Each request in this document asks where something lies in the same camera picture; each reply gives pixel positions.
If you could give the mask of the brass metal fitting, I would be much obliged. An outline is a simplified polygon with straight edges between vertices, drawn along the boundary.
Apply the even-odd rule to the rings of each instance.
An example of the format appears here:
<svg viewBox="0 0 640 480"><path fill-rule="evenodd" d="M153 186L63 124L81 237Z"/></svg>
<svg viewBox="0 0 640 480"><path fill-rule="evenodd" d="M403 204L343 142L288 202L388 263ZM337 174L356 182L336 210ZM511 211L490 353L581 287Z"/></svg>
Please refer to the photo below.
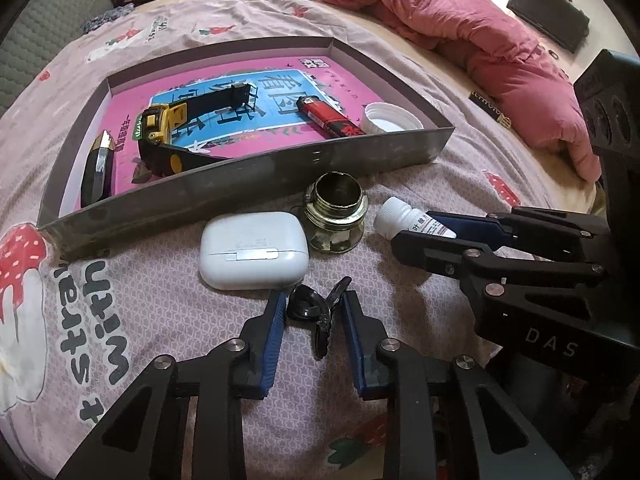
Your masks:
<svg viewBox="0 0 640 480"><path fill-rule="evenodd" d="M330 171L306 189L302 221L310 247L324 254L353 250L364 231L368 196L350 174Z"/></svg>

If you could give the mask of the white earbuds case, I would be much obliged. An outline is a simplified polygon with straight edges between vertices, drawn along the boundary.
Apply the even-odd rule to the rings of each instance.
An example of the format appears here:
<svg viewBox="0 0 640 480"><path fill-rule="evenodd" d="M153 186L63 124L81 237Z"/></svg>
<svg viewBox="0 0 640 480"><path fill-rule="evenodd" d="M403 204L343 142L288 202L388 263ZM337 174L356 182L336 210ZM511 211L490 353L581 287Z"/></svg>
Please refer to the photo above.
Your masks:
<svg viewBox="0 0 640 480"><path fill-rule="evenodd" d="M306 235L284 211L226 214L206 223L198 272L213 289L278 289L300 282L309 266Z"/></svg>

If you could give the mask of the crumpled pink duvet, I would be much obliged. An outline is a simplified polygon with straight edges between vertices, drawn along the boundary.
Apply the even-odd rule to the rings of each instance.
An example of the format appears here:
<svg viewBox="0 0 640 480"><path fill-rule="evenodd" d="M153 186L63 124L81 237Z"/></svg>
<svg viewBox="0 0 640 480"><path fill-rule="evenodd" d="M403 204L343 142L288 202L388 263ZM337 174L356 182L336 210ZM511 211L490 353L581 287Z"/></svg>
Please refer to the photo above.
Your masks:
<svg viewBox="0 0 640 480"><path fill-rule="evenodd" d="M601 175L567 74L538 38L491 0L321 0L370 14L459 66L532 148L566 151L578 176Z"/></svg>

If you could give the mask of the pink and blue book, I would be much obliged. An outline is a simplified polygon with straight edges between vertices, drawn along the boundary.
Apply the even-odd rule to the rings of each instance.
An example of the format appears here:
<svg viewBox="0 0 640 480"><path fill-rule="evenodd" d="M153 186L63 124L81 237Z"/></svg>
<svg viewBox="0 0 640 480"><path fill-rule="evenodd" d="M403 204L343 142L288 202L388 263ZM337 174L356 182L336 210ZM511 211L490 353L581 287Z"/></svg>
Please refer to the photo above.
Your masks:
<svg viewBox="0 0 640 480"><path fill-rule="evenodd" d="M200 94L224 89L239 82L253 85L250 106L236 112L215 110L171 133L180 148L225 158L240 157L321 141L318 128L299 115L300 96L318 96L340 110L355 124L361 122L366 105L378 102L381 92L329 55L270 56L220 65L207 64L197 70L182 70L132 87L110 89L93 118L63 196L62 214L80 208L80 184L86 154L94 139L108 132L115 141L114 195L148 182L134 175L140 162L138 116L152 104L170 104Z"/></svg>

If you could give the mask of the blue patterned cloth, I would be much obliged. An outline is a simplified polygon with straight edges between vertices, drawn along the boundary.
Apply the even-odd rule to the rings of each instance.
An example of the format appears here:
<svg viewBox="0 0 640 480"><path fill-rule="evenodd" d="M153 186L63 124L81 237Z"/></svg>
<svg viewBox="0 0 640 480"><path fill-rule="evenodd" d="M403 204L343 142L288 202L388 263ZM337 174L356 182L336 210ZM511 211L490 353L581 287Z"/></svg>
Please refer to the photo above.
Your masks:
<svg viewBox="0 0 640 480"><path fill-rule="evenodd" d="M82 25L82 31L85 34L93 32L105 24L113 23L119 18L127 16L133 10L134 5L132 3L125 4L124 6L116 6L114 9L107 10L94 18L90 18L89 21L86 21L85 24Z"/></svg>

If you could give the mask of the shallow grey cardboard box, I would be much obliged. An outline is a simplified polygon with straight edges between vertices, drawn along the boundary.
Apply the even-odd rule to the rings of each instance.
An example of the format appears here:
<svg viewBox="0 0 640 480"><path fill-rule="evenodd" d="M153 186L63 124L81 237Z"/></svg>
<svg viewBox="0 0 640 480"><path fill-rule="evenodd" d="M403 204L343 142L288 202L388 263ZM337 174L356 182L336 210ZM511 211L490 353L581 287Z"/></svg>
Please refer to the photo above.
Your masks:
<svg viewBox="0 0 640 480"><path fill-rule="evenodd" d="M175 144L209 166L137 179L136 122L145 107L251 84L255 104L182 126ZM299 114L309 94L360 122L373 102L408 110L410 131L329 139ZM390 70L331 37L210 44L154 58L104 78L76 116L40 203L37 226L65 257L303 191L331 170L360 177L434 160L450 121Z"/></svg>

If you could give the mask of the grey quilted headboard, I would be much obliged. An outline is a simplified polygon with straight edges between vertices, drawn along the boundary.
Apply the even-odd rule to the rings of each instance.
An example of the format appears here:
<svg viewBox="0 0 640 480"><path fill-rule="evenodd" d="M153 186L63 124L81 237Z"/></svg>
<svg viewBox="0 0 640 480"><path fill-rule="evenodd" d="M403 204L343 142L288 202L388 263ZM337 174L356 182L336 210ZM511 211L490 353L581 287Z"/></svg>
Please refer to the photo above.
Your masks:
<svg viewBox="0 0 640 480"><path fill-rule="evenodd" d="M111 0L30 0L1 40L1 110L6 112L85 24Z"/></svg>

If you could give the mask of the white medicine bottle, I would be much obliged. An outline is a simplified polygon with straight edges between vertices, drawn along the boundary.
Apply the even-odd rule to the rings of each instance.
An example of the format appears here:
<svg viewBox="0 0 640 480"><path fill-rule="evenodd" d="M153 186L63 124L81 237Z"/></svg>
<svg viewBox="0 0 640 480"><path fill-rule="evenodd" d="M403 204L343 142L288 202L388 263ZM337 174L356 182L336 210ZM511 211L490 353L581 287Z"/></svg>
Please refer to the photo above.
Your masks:
<svg viewBox="0 0 640 480"><path fill-rule="evenodd" d="M386 240L401 231L456 238L457 234L427 212L412 208L397 197L388 198L373 221L373 229Z"/></svg>

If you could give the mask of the pink strawberry bear blanket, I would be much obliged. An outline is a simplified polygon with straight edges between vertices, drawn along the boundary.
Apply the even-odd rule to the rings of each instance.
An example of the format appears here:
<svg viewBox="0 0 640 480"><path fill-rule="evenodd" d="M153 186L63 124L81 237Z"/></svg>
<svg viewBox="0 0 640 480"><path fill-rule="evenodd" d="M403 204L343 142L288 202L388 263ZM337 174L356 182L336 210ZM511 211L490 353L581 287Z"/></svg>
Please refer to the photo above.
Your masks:
<svg viewBox="0 0 640 480"><path fill-rule="evenodd" d="M329 36L385 65L419 90L454 134L426 166L361 180L370 197L367 234L351 252L312 256L306 283L328 292L353 279L362 310L392 337L449 360L480 364L498 347L474 334L456 281L401 266L372 233L378 206L397 196L413 207L478 214L521 205L588 212L596 187L560 154L532 151L469 102L470 81L439 55L393 32L310 0L183 0L136 11L68 44L1 117L1 431L29 465L54 477L154 356L202 356L262 312L268 292L218 294L198 276L205 222L58 266L46 258L26 275L3 273L12 247L35 224L58 152L90 94L111 73L176 51L267 36ZM312 357L309 333L284 334L267 399L243 403L250 479L375 478L382 468L384 402L352 386L340 324L329 355Z"/></svg>

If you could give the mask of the red lighter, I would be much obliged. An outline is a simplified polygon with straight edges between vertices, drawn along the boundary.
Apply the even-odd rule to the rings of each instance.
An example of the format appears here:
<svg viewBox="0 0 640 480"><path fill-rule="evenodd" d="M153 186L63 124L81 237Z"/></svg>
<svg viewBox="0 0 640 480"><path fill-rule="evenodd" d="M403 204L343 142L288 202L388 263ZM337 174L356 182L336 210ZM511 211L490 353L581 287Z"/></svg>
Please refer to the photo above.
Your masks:
<svg viewBox="0 0 640 480"><path fill-rule="evenodd" d="M300 96L296 105L303 115L314 122L330 138L350 138L366 134L345 115L319 99L318 96Z"/></svg>

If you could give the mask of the black television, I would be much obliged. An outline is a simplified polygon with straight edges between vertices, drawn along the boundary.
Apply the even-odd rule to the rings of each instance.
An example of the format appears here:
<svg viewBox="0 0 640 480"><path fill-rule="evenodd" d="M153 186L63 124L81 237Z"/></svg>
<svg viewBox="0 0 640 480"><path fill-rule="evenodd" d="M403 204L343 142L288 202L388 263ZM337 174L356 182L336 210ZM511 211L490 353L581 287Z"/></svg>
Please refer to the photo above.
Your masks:
<svg viewBox="0 0 640 480"><path fill-rule="evenodd" d="M589 34L590 18L570 0L509 0L506 7L570 53Z"/></svg>

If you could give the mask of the small black clip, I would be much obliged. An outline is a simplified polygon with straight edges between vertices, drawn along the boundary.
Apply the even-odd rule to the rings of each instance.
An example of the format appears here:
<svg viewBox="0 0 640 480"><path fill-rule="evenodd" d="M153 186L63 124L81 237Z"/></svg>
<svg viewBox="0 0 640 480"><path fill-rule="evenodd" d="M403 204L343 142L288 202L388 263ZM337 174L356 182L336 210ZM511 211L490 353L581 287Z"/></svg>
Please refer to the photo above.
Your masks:
<svg viewBox="0 0 640 480"><path fill-rule="evenodd" d="M322 360L328 353L334 310L351 282L350 276L344 276L326 297L307 285L299 284L288 296L286 315L295 323L311 327L312 351L317 360Z"/></svg>

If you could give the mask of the white plastic bottle cap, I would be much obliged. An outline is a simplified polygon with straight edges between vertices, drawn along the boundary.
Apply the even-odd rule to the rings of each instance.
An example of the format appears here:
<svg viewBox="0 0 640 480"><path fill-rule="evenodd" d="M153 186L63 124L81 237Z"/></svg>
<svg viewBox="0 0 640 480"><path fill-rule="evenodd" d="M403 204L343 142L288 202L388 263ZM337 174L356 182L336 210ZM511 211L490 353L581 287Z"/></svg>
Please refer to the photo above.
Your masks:
<svg viewBox="0 0 640 480"><path fill-rule="evenodd" d="M362 113L360 128L367 134L422 130L419 118L404 108L385 102L368 104Z"/></svg>

